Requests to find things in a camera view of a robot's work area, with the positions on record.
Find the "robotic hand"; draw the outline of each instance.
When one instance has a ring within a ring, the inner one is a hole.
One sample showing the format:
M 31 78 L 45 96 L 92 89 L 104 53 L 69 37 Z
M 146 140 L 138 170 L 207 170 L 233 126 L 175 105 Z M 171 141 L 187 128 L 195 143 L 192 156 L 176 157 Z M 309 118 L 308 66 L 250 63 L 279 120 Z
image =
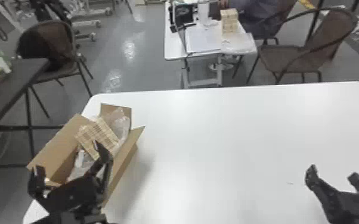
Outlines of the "robotic hand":
M 59 187 L 45 185 L 45 168 L 32 169 L 28 193 L 49 213 L 37 224 L 108 224 L 101 214 L 101 204 L 106 198 L 107 185 L 113 165 L 113 156 L 99 142 L 94 141 L 99 159 L 81 177 Z M 96 174 L 103 168 L 103 178 Z
M 338 191 L 317 175 L 315 165 L 306 172 L 305 183 L 323 206 L 331 224 L 359 224 L 359 174 L 348 177 L 357 193 Z

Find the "table leg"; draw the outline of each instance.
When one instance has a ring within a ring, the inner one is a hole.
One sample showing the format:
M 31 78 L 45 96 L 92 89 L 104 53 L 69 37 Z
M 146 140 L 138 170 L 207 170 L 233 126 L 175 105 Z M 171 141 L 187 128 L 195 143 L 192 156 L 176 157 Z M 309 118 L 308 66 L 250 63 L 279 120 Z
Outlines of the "table leg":
M 30 155 L 32 158 L 35 157 L 35 147 L 33 145 L 33 133 L 32 133 L 32 118 L 30 114 L 30 101 L 29 101 L 29 91 L 25 92 L 25 104 L 26 104 L 26 118 L 27 118 L 27 125 L 28 125 L 28 137 L 29 137 L 29 148 L 30 148 Z
M 184 88 L 189 89 L 190 82 L 189 82 L 189 65 L 186 58 L 182 59 L 182 69 L 181 69 L 181 76 L 184 81 Z
M 222 62 L 221 55 L 217 58 L 217 85 L 222 87 Z

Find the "paper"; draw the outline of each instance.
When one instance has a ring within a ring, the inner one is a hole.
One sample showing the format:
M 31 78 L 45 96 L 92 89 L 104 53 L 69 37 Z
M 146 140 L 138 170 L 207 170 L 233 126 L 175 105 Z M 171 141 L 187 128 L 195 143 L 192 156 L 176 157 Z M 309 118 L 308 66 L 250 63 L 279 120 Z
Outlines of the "paper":
M 221 36 L 221 26 L 218 23 L 210 27 L 205 27 L 200 23 L 188 27 L 185 30 L 187 53 L 219 51 Z

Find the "chair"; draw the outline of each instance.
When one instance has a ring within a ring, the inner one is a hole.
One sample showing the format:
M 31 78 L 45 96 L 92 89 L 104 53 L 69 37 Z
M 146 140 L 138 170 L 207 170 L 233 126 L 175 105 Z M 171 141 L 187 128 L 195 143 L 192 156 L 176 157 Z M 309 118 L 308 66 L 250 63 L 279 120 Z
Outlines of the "chair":
M 34 38 L 41 38 L 44 40 L 44 43 L 34 41 Z M 40 51 L 39 48 L 46 49 L 45 51 L 47 52 L 43 52 L 43 50 Z M 86 70 L 91 79 L 93 79 L 93 76 L 86 66 L 83 56 L 76 51 L 74 34 L 71 27 L 67 23 L 60 20 L 51 20 L 32 26 L 20 36 L 16 53 L 23 58 L 45 57 L 52 62 L 51 64 L 58 61 L 56 58 L 58 58 L 59 61 L 63 59 L 64 64 L 62 64 L 62 66 L 56 70 L 46 71 L 41 74 L 34 84 L 55 80 L 58 84 L 63 86 L 59 79 L 80 75 L 89 96 L 92 97 L 91 90 L 85 80 L 81 66 Z M 45 115 L 49 117 L 46 108 L 38 97 L 33 86 L 31 86 L 30 89 L 36 100 L 39 102 Z
M 305 73 L 317 73 L 318 81 L 323 81 L 319 68 L 355 29 L 358 19 L 349 10 L 322 8 L 299 13 L 285 21 L 286 23 L 303 15 L 323 10 L 329 12 L 304 46 L 263 45 L 259 47 L 258 54 L 266 69 L 272 72 L 276 84 L 280 83 L 286 73 L 300 73 L 302 82 L 305 82 Z
M 263 41 L 263 45 L 268 44 L 267 40 L 274 40 L 277 45 L 280 44 L 280 42 L 278 41 L 278 38 L 276 36 L 277 36 L 278 32 L 280 31 L 281 27 L 283 26 L 284 21 L 287 19 L 288 15 L 291 13 L 292 8 L 294 7 L 294 5 L 296 4 L 297 1 L 298 0 L 281 0 L 281 4 L 278 6 L 277 13 L 254 24 L 252 26 L 252 29 L 260 28 L 260 29 L 263 29 L 263 33 L 265 33 L 264 36 L 253 36 L 254 40 Z M 276 22 L 276 26 L 275 27 L 267 27 L 267 23 L 269 21 L 273 21 L 273 20 L 278 21 L 278 22 Z M 243 59 L 243 55 L 240 56 L 240 58 L 236 64 L 233 78 L 235 78 L 235 76 L 238 72 L 238 69 L 239 69 L 239 66 L 241 65 L 242 59 Z M 256 57 L 256 60 L 253 64 L 252 70 L 250 72 L 251 74 L 253 73 L 258 61 L 259 61 L 259 55 Z

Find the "white table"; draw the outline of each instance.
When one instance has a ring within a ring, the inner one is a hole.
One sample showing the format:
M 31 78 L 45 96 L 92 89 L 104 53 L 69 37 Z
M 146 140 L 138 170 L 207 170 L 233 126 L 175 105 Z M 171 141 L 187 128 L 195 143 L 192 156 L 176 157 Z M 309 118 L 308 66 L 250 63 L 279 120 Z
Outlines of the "white table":
M 232 35 L 223 36 L 223 46 L 219 51 L 209 51 L 209 52 L 201 52 L 194 53 L 191 56 L 187 57 L 187 53 L 184 49 L 184 46 L 181 42 L 181 38 L 178 33 L 172 33 L 170 30 L 170 18 L 168 7 L 170 6 L 169 2 L 165 2 L 165 35 L 164 35 L 164 58 L 168 61 L 171 60 L 181 60 L 182 61 L 182 69 L 181 76 L 184 81 L 184 87 L 187 89 L 191 86 L 200 86 L 200 85 L 208 85 L 208 84 L 217 84 L 222 86 L 222 63 L 221 63 L 221 54 L 228 53 L 224 48 L 232 48 L 239 49 L 245 48 L 247 46 L 247 50 L 244 54 L 256 54 L 257 49 L 255 45 L 255 41 L 250 33 L 246 33 L 243 29 L 242 25 L 238 22 L 238 32 Z M 195 27 L 188 27 L 188 30 L 195 29 Z M 217 55 L 218 57 L 218 65 L 217 65 L 217 78 L 214 79 L 205 79 L 205 80 L 195 80 L 191 81 L 189 79 L 189 66 L 187 62 L 187 58 L 193 57 L 203 57 Z
M 323 224 L 310 164 L 339 190 L 359 173 L 359 82 L 99 94 L 146 125 L 107 207 L 121 224 Z M 25 224 L 41 218 L 37 203 Z

